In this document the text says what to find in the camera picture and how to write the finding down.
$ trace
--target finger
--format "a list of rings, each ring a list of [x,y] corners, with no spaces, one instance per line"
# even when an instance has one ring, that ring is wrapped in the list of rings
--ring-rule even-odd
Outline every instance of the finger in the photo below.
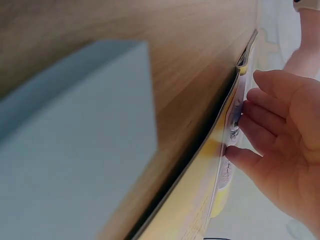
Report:
[[[276,137],[272,133],[252,121],[246,115],[241,116],[238,125],[254,149],[261,155],[264,155],[276,140]]]
[[[273,96],[268,95],[260,88],[253,88],[249,90],[249,92],[246,95],[246,98],[250,102],[259,105],[284,119],[287,117],[289,113],[289,107],[286,104],[284,104],[279,99],[276,99]]]
[[[290,105],[295,92],[310,82],[311,78],[297,76],[283,70],[255,71],[253,78],[262,91]]]
[[[262,161],[262,157],[249,149],[241,149],[236,146],[229,146],[226,149],[225,157],[237,168],[242,170],[255,184],[261,182],[263,173],[257,166]]]
[[[250,101],[244,101],[242,112],[275,136],[280,135],[285,130],[286,120],[284,118]]]

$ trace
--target dark edge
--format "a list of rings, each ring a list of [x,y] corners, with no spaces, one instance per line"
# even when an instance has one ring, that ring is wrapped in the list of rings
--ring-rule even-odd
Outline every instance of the dark edge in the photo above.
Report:
[[[189,145],[189,147],[187,147],[186,152],[182,155],[180,161],[178,161],[176,167],[172,170],[171,174],[157,192],[137,223],[134,225],[132,230],[125,237],[125,240],[136,240],[141,236],[143,231],[147,228],[161,206],[169,197],[179,180],[182,178],[189,165],[193,162],[198,151],[201,149],[201,146],[205,143],[205,140],[209,137],[210,133],[216,126],[217,121],[237,83],[238,74],[239,69],[235,67],[229,83],[220,88],[223,93],[219,96],[218,102],[215,104],[211,113],[209,114],[209,117],[203,124],[199,133],[196,135],[195,140]]]

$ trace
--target wood grain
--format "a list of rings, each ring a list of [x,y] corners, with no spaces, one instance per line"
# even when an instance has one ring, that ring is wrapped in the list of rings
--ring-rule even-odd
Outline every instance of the wood grain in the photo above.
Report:
[[[256,19],[257,0],[0,0],[0,97],[93,41],[149,42],[159,150],[101,240],[123,239],[145,210],[214,106]]]

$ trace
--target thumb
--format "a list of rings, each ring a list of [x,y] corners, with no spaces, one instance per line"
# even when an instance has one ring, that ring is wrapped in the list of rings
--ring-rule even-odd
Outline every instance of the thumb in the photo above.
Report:
[[[225,157],[251,178],[255,184],[259,184],[264,179],[265,170],[261,167],[263,158],[253,151],[229,146],[226,149]]]

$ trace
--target hand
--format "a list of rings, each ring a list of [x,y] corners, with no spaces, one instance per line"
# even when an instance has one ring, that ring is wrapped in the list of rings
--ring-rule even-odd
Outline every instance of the hand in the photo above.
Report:
[[[320,82],[281,70],[254,79],[239,127],[261,156],[230,146],[226,157],[320,238]]]

